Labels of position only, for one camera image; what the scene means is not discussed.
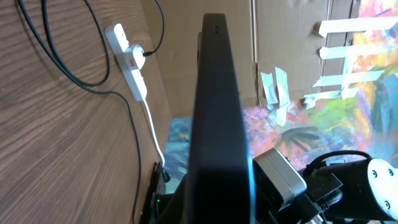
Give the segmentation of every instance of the colorful painting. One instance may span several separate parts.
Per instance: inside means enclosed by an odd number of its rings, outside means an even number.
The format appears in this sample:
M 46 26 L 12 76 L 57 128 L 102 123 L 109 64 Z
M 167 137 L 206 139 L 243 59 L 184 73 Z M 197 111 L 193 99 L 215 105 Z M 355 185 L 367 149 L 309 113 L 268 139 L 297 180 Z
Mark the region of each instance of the colorful painting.
M 398 16 L 396 0 L 362 0 L 360 17 Z M 244 125 L 253 157 L 275 147 L 296 169 L 331 151 L 358 150 L 398 167 L 398 26 L 389 30 L 358 32 L 355 45 L 394 45 L 380 55 L 360 56 L 352 72 L 384 70 L 375 82 L 357 83 L 355 97 L 318 100 L 306 110 L 298 101 L 287 108 L 286 124 L 279 126 L 276 111 L 266 106 L 244 110 Z M 165 154 L 173 192 L 187 172 L 192 118 L 172 121 Z M 347 161 L 359 159 L 344 156 Z

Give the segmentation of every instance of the cardboard box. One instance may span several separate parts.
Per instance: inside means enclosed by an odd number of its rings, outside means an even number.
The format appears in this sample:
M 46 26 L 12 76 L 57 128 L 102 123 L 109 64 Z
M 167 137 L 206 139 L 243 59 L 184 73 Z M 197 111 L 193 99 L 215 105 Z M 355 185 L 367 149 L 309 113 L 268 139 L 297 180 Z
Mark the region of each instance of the cardboard box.
M 163 0 L 160 3 L 165 12 L 165 36 L 156 57 L 174 117 L 193 113 L 197 41 L 205 13 L 226 14 L 240 97 L 247 107 L 256 106 L 257 95 L 266 104 L 259 72 L 272 72 L 276 83 L 275 67 L 286 71 L 291 100 L 321 91 L 312 86 L 322 75 L 341 74 L 343 60 L 322 62 L 318 49 L 350 44 L 352 36 L 330 34 L 324 39 L 314 32 L 314 25 L 328 19 L 357 17 L 359 9 L 357 0 Z M 143 0 L 142 5 L 156 46 L 162 31 L 159 9 L 154 1 Z

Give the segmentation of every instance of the white power strip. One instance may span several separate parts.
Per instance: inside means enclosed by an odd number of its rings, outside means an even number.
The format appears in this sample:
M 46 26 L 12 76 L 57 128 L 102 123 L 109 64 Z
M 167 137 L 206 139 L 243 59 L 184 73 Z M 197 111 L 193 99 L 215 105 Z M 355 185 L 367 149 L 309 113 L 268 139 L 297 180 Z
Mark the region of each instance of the white power strip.
M 139 71 L 145 63 L 144 50 L 138 44 L 129 46 L 121 24 L 107 27 L 105 35 L 136 101 L 145 100 L 147 87 Z

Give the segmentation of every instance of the wooden floor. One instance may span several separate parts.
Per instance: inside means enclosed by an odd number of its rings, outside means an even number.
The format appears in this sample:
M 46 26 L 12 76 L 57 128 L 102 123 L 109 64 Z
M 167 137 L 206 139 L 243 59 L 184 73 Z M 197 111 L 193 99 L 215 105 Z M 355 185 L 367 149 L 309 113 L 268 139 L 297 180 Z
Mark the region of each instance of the wooden floor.
M 24 3 L 45 41 L 41 0 Z M 130 43 L 152 49 L 141 0 L 90 3 L 102 30 L 120 22 Z M 49 0 L 48 11 L 55 45 L 70 70 L 86 82 L 101 80 L 104 51 L 84 1 Z M 126 105 L 67 79 L 19 12 L 14 0 L 0 1 L 0 223 L 129 223 L 139 173 Z M 143 106 L 134 101 L 107 45 L 111 75 L 97 89 L 121 92 L 134 114 L 143 161 L 137 223 L 159 158 Z M 155 55 L 142 74 L 164 149 L 171 114 Z

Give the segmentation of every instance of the white cable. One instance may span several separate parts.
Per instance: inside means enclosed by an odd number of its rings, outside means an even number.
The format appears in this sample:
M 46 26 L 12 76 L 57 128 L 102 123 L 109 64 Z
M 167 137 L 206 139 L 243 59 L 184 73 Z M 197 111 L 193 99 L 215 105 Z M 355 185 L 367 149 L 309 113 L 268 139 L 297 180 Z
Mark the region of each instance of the white cable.
M 152 122 L 152 117 L 150 116 L 149 107 L 148 107 L 147 101 L 146 101 L 145 99 L 143 100 L 143 102 L 144 102 L 144 105 L 145 105 L 145 109 L 147 110 L 147 114 L 148 114 L 148 118 L 149 118 L 149 123 L 150 123 L 150 130 L 152 131 L 152 137 L 154 138 L 156 150 L 157 150 L 157 153 L 158 153 L 159 157 L 162 159 L 162 167 L 163 167 L 163 166 L 164 166 L 164 162 L 165 162 L 165 161 L 164 161 L 164 156 L 163 156 L 163 153 L 162 153 L 162 151 L 160 150 L 159 145 L 158 145 L 158 143 L 157 143 L 156 133 L 155 133 L 155 129 L 154 129 L 154 124 L 153 124 L 153 122 Z

